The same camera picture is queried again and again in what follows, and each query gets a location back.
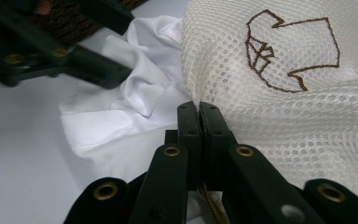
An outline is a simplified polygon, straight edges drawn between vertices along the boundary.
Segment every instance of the brown stitching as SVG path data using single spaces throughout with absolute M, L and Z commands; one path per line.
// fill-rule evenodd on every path
M 268 47 L 266 48 L 267 46 L 267 43 L 266 42 L 263 42 L 263 41 L 260 41 L 254 37 L 252 37 L 252 34 L 251 34 L 251 28 L 250 28 L 250 24 L 252 23 L 253 20 L 255 20 L 255 18 L 257 18 L 258 16 L 264 14 L 264 13 L 268 13 L 272 18 L 276 19 L 277 22 L 275 24 L 273 24 L 271 26 L 271 28 L 273 29 L 278 29 L 278 28 L 282 28 L 282 27 L 287 27 L 287 26 L 290 26 L 290 25 L 296 25 L 296 24 L 300 24 L 300 23 L 306 23 L 306 22 L 314 22 L 314 21 L 326 21 L 327 23 L 327 29 L 329 30 L 330 32 L 330 35 L 333 37 L 333 42 L 334 42 L 334 45 L 336 46 L 336 49 L 337 49 L 337 59 L 336 59 L 336 64 L 323 64 L 323 65 L 315 65 L 315 66 L 310 66 L 310 67 L 304 67 L 304 68 L 301 68 L 301 69 L 297 69 L 297 70 L 294 70 L 294 71 L 291 71 L 287 74 L 287 76 L 289 77 L 293 77 L 295 78 L 297 81 L 298 81 L 298 84 L 299 84 L 299 87 L 301 88 L 302 91 L 307 91 L 308 88 L 305 86 L 304 84 L 304 81 L 303 81 L 303 78 L 300 77 L 300 76 L 297 76 L 295 75 L 296 73 L 300 73 L 300 72 L 304 72 L 304 71 L 307 71 L 307 70 L 310 70 L 310 69 L 316 69 L 316 68 L 326 68 L 326 67 L 339 67 L 339 58 L 340 58 L 340 50 L 338 48 L 338 44 L 337 44 L 337 41 L 336 41 L 336 37 L 334 36 L 333 34 L 333 29 L 331 28 L 331 25 L 330 25 L 330 21 L 328 18 L 318 18 L 318 19 L 312 19 L 312 20 L 305 20 L 305 21 L 295 21 L 295 22 L 290 22 L 290 23 L 287 23 L 287 24 L 284 24 L 284 20 L 280 17 L 278 17 L 277 15 L 275 15 L 274 13 L 272 13 L 271 11 L 269 11 L 268 9 L 266 10 L 263 10 L 257 14 L 255 14 L 247 23 L 247 27 L 248 27 L 248 35 L 247 35 L 247 39 L 245 41 L 245 44 L 246 44 L 246 49 L 247 49 L 247 57 L 248 57 L 248 64 L 249 66 L 251 67 L 252 70 L 254 70 L 258 76 L 267 84 L 268 87 L 276 90 L 276 91 L 284 91 L 284 92 L 292 92 L 292 93 L 295 93 L 295 92 L 299 92 L 299 91 L 289 91 L 289 90 L 285 90 L 283 88 L 279 88 L 279 87 L 275 87 L 275 86 L 272 86 L 271 84 L 269 84 L 269 82 L 262 76 L 262 73 L 263 71 L 265 70 L 265 68 L 271 63 L 271 60 L 268 59 L 268 57 L 274 57 L 274 52 L 273 52 L 273 48 L 272 47 Z M 256 42 L 259 42 L 259 43 L 262 43 L 262 48 L 261 50 L 256 50 L 255 47 L 250 43 L 250 40 L 253 39 L 254 41 Z M 255 57 L 255 61 L 254 61 L 254 64 L 252 64 L 251 62 L 251 58 L 250 58 L 250 53 L 249 53 L 249 45 L 251 45 L 251 47 L 255 50 L 255 53 L 256 53 L 256 57 Z M 263 52 L 263 50 L 271 50 L 272 54 L 271 55 L 261 55 L 261 52 Z M 255 68 L 256 66 L 256 63 L 258 61 L 259 58 L 262 58 L 265 60 L 265 64 L 264 66 L 260 69 L 260 71 L 257 71 L 257 69 Z

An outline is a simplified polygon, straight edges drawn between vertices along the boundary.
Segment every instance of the white cloth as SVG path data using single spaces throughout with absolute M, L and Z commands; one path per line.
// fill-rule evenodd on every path
M 195 104 L 217 105 L 290 183 L 358 195 L 358 2 L 190 1 L 183 69 Z
M 132 68 L 119 88 L 79 81 L 76 95 L 60 104 L 62 126 L 77 156 L 95 178 L 130 182 L 147 171 L 165 130 L 177 129 L 176 108 L 190 101 L 181 69 L 182 20 L 135 19 L 126 33 L 107 37 L 102 54 Z M 188 194 L 187 223 L 213 223 L 196 192 Z

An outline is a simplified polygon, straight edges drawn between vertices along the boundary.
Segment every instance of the clip jaw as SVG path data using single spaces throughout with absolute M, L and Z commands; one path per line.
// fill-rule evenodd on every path
M 127 200 L 115 204 L 120 215 L 105 220 L 186 223 L 186 192 L 203 184 L 223 191 L 230 223 L 358 223 L 358 197 L 348 189 L 325 179 L 307 182 L 304 190 L 292 186 L 259 150 L 237 143 L 216 106 L 200 103 L 197 112 L 192 102 L 178 107 L 178 130 L 166 132 L 149 171 L 123 187 Z M 98 202 L 82 201 L 84 194 L 68 217 L 87 216 L 88 222 L 67 218 L 65 223 L 96 223 L 99 214 L 75 209 L 81 202 L 85 208 Z
M 0 3 L 0 82 L 13 87 L 34 77 L 66 73 L 107 89 L 121 84 L 131 73 L 126 66 L 90 50 L 75 46 L 67 49 L 37 30 L 18 11 L 27 13 L 37 1 L 12 9 L 12 2 Z M 81 1 L 81 8 L 103 25 L 123 34 L 133 16 L 117 1 Z M 107 14 L 114 20 L 108 20 Z

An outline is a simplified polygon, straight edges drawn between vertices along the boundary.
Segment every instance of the brown embroidery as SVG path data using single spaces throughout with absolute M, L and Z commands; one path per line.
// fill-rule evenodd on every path
M 266 26 L 266 22 L 271 22 L 270 26 Z M 298 75 L 298 73 L 310 70 L 310 69 L 317 69 L 317 68 L 326 68 L 326 67 L 339 67 L 339 49 L 337 45 L 337 41 L 333 35 L 333 30 L 331 29 L 330 22 L 327 18 L 320 18 L 320 19 L 314 19 L 314 20 L 306 20 L 306 21 L 296 21 L 284 24 L 284 20 L 274 13 L 270 12 L 269 10 L 264 10 L 256 15 L 254 15 L 247 23 L 248 26 L 248 36 L 246 40 L 246 48 L 247 48 L 247 57 L 248 57 L 248 63 L 249 66 L 258 74 L 258 76 L 266 82 L 267 86 L 270 88 L 277 90 L 277 91 L 285 91 L 285 92 L 299 92 L 299 91 L 307 91 L 308 88 L 306 87 L 303 78 Z M 266 26 L 271 30 L 271 34 L 263 33 L 260 36 L 257 36 L 257 29 L 260 29 L 261 26 Z M 296 64 L 290 64 L 289 62 L 282 63 L 282 60 L 284 60 L 282 54 L 282 51 L 278 51 L 275 49 L 274 46 L 270 46 L 268 41 L 262 40 L 263 37 L 266 37 L 270 35 L 270 38 L 284 38 L 287 33 L 284 33 L 283 35 L 280 34 L 282 31 L 287 32 L 287 30 L 284 30 L 285 28 L 295 28 L 293 31 L 299 31 L 300 35 L 303 32 L 307 36 L 306 38 L 310 38 L 314 41 L 314 43 L 319 43 L 320 46 L 319 49 L 322 47 L 322 42 L 327 41 L 327 44 L 333 45 L 330 46 L 330 52 L 326 52 L 325 55 L 321 56 L 320 58 L 323 58 L 325 62 L 321 62 L 320 58 L 312 58 L 312 56 L 308 56 L 307 53 L 301 52 L 301 50 L 304 51 L 306 47 L 310 48 L 315 46 L 299 46 L 298 51 L 296 53 L 300 52 L 303 55 L 307 55 L 306 61 L 301 61 L 301 63 Z M 290 39 L 291 36 L 287 36 L 289 40 L 286 41 L 286 43 L 282 43 L 289 45 L 293 45 L 297 47 L 297 44 L 300 45 L 300 40 L 298 39 Z M 318 51 L 321 55 L 324 54 L 324 49 Z M 275 66 L 281 70 L 284 70 L 285 74 L 288 78 L 285 82 L 291 82 L 293 84 L 294 81 L 296 81 L 296 85 L 292 85 L 292 87 L 282 88 L 277 85 L 273 85 L 271 83 L 271 80 L 274 80 L 274 76 L 277 74 L 274 74 L 271 70 L 273 68 L 270 68 L 271 65 Z

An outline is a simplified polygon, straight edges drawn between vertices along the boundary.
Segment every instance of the white mesh fabric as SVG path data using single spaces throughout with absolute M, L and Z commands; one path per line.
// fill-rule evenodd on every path
M 193 0 L 182 58 L 195 104 L 289 182 L 358 195 L 358 2 Z

